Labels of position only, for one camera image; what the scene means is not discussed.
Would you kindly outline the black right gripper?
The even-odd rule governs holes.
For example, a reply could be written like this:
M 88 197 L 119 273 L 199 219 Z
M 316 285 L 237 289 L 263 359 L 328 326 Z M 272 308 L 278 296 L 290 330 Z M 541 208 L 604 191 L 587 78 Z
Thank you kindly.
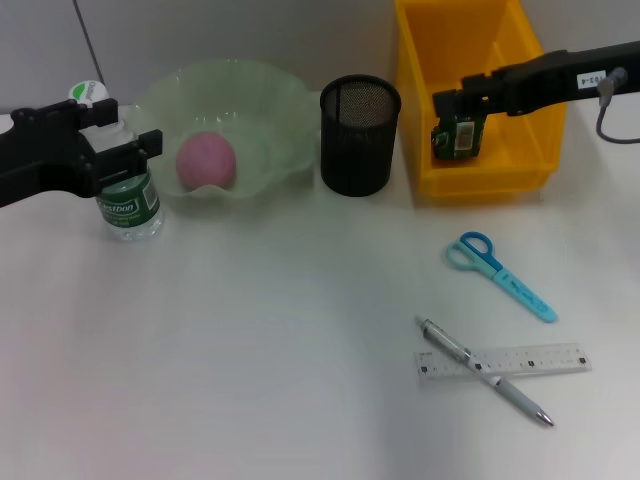
M 502 71 L 461 80 L 462 89 L 432 95 L 441 120 L 506 113 L 526 115 L 571 101 L 639 91 L 639 44 L 558 50 Z M 490 96 L 484 93 L 501 93 Z

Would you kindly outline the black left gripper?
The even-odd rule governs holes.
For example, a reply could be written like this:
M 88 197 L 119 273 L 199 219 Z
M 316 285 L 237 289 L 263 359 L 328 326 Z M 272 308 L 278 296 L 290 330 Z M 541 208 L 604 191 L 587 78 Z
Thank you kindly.
M 10 118 L 12 126 L 1 134 L 3 207 L 49 191 L 94 197 L 99 183 L 146 174 L 148 161 L 163 153 L 163 133 L 158 129 L 95 153 L 81 130 L 119 121 L 118 102 L 112 98 L 91 106 L 63 101 L 20 108 Z

